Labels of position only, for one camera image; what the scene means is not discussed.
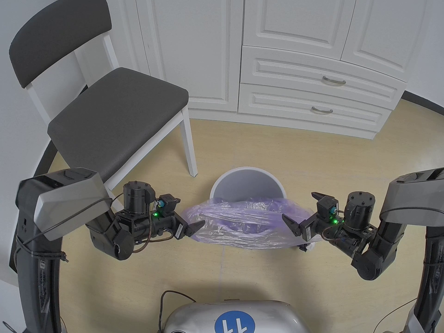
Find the cabinet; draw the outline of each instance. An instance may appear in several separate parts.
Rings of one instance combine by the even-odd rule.
[[[236,111],[243,0],[136,0],[150,73],[190,108]]]
[[[340,59],[356,0],[245,0],[244,45]]]
[[[121,64],[186,88],[192,118],[370,139],[405,90],[431,5],[431,0],[107,1]],[[87,80],[96,54],[92,47],[77,52]]]

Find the floor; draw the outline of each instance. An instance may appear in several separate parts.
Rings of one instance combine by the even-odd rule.
[[[315,209],[310,192],[335,196],[341,206],[352,191],[376,196],[372,223],[388,183],[399,175],[443,166],[444,117],[401,100],[374,140],[307,130],[192,120],[199,174],[186,167],[179,129],[147,155],[114,190],[130,180],[149,182],[157,194],[182,199],[177,209],[208,199],[216,179],[237,166],[275,175],[287,196]],[[52,170],[67,167],[58,155]],[[351,260],[327,242],[311,252],[241,250],[181,241],[152,243],[119,262],[96,250],[86,227],[64,238],[69,263],[61,264],[61,314],[69,333],[156,332],[164,290],[198,302],[280,300],[301,314],[313,333],[373,332],[392,309],[417,295],[424,257],[423,227],[409,226],[395,262],[375,281],[360,279]],[[164,319],[187,300],[166,296]],[[391,314],[377,332],[403,329],[412,304]],[[436,332],[444,332],[444,323]]]

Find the plastic bag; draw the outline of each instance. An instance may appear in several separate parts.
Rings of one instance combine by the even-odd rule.
[[[300,223],[313,212],[285,198],[249,199],[235,203],[211,198],[181,213],[188,223],[205,220],[191,238],[204,243],[245,249],[288,248],[307,243],[295,237],[282,219],[286,214]],[[315,236],[310,242],[319,241]]]

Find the blue circle logo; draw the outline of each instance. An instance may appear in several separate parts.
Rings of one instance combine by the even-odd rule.
[[[242,311],[228,311],[221,314],[214,324],[216,333],[254,333],[254,319]]]

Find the drawer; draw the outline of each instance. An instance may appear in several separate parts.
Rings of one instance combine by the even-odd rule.
[[[253,84],[240,84],[238,111],[375,132],[391,113],[386,108],[318,92]]]
[[[406,86],[391,76],[340,60],[249,46],[242,47],[241,83],[318,92],[392,110]]]

